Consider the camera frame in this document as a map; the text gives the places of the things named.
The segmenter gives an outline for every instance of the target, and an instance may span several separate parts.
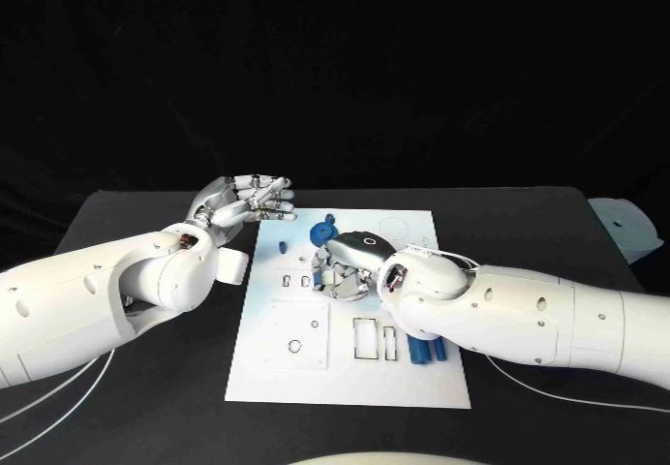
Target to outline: white robotic arm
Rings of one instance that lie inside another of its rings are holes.
[[[0,274],[0,388],[70,370],[194,310],[215,280],[243,283],[248,256],[218,247],[246,221],[296,219],[290,186],[221,177],[185,223]]]
[[[367,276],[378,281],[384,308],[410,335],[444,336],[465,349],[518,363],[591,368],[670,388],[669,298],[525,269],[476,263],[460,269],[446,257],[453,254],[414,245],[390,254],[381,241],[368,232],[348,232],[318,257],[356,268],[351,275],[362,286]],[[358,298],[368,293],[362,289]],[[316,291],[351,297],[338,285]]]

